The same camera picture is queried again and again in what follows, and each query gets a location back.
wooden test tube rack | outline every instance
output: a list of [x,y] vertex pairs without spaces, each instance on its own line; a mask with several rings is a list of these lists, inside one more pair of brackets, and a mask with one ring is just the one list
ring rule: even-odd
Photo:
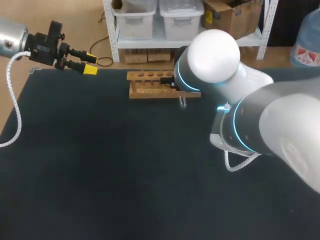
[[[128,71],[130,99],[173,99],[179,98],[181,91],[160,84],[160,78],[171,78],[174,71]],[[185,92],[186,98],[200,98],[200,92]]]

white shelf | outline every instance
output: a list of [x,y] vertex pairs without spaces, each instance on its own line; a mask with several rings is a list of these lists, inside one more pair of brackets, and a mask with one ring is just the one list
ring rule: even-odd
[[[259,46],[256,59],[263,59],[272,24],[276,14],[279,0],[264,0],[264,24],[263,31],[257,28],[256,31],[248,36],[238,39],[236,42],[240,47]],[[106,26],[110,38],[110,46],[113,61],[119,62],[118,49],[175,49],[182,46],[189,45],[190,41],[167,41],[165,36],[164,21],[159,18],[159,14],[155,14],[155,21],[153,26],[153,39],[151,40],[124,40],[121,31],[115,28],[115,16],[111,6],[112,0],[103,0]]]
[[[236,42],[239,47],[260,46],[262,34],[257,28],[256,31],[248,36],[238,39]],[[119,31],[115,46],[118,49],[177,49],[189,45],[191,41],[167,41],[165,34],[165,24],[162,17],[154,17],[153,20],[153,39],[151,40],[124,40]]]

dark green table mat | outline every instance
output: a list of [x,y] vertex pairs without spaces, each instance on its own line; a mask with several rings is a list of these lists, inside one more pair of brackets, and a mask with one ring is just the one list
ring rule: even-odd
[[[277,81],[320,75],[309,69],[265,72]],[[0,239],[319,238],[320,195],[282,160],[226,170],[209,142],[208,96],[184,111],[177,99],[129,100],[126,74],[29,76],[18,100],[22,133],[0,149]],[[12,112],[1,142],[16,127]]]

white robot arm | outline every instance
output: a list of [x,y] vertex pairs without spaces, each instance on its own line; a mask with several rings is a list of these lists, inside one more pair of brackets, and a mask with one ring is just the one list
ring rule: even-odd
[[180,90],[215,96],[214,146],[278,156],[320,193],[320,77],[274,83],[240,62],[228,33],[207,30],[176,61],[174,81]]

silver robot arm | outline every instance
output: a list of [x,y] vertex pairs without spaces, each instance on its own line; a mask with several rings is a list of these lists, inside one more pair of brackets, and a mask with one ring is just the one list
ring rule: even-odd
[[[61,31],[62,24],[51,21],[48,34],[37,32],[33,35],[28,32],[26,25],[0,17],[0,56],[12,58],[15,54],[30,52],[29,60],[34,62],[54,66],[59,70],[68,67],[80,74],[97,74],[98,68],[85,62],[95,64],[98,58],[86,51],[71,49],[65,42],[60,43],[60,40],[65,39],[65,34]],[[68,55],[84,62],[67,61]]]
[[23,52],[28,35],[26,25],[0,18],[0,56],[11,58]]
[[176,61],[174,81],[183,91],[214,95],[220,105],[210,134],[215,147],[278,156],[320,193],[320,77],[274,83],[240,62],[229,34],[208,30]]

